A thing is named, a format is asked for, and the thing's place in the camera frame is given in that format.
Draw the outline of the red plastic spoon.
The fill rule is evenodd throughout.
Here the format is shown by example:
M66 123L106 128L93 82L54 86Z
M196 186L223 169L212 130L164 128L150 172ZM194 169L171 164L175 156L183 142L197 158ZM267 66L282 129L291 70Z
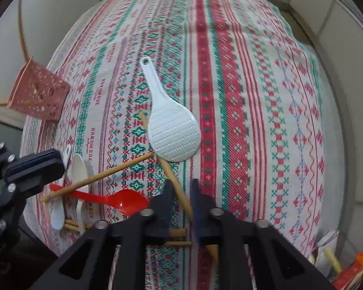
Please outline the red plastic spoon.
M122 215L126 215L128 217L149 206L149 200L144 197L144 195L131 189L123 189L112 195L101 196L81 191L81 188L79 187L75 190L67 190L67 187L51 183L50 190L53 191L51 195L42 197L40 201L47 202L48 200L52 200L63 195L69 195L79 200L85 200L87 202L98 203L115 208Z

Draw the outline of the patterned striped tablecloth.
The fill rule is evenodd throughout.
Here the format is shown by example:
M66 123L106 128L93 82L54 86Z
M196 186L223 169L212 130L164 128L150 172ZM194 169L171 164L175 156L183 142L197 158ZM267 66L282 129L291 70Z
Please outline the patterned striped tablecloth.
M71 147L25 221L33 289L332 289L308 261L325 152L319 66L267 0L105 0L48 64L69 86L21 154Z

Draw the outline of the small white rice paddle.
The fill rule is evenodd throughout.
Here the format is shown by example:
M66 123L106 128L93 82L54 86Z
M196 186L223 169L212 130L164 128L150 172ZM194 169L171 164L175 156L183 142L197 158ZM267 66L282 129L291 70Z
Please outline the small white rice paddle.
M69 160L71 158L72 147L71 145L67 145L62 156L63 156L63 165L65 167L65 173L63 176L57 181L58 185L64 186L66 174L67 174L67 166ZM55 231L61 231L65 224L65 211L63 207L63 199L62 197L55 198L52 200L52 212L50 219L51 227Z

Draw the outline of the pink perforated utensil holder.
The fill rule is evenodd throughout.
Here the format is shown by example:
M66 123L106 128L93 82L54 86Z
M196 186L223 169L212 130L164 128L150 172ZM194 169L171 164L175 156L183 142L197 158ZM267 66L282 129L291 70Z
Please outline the pink perforated utensil holder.
M7 108L43 121L59 121L70 85L32 58L20 69Z

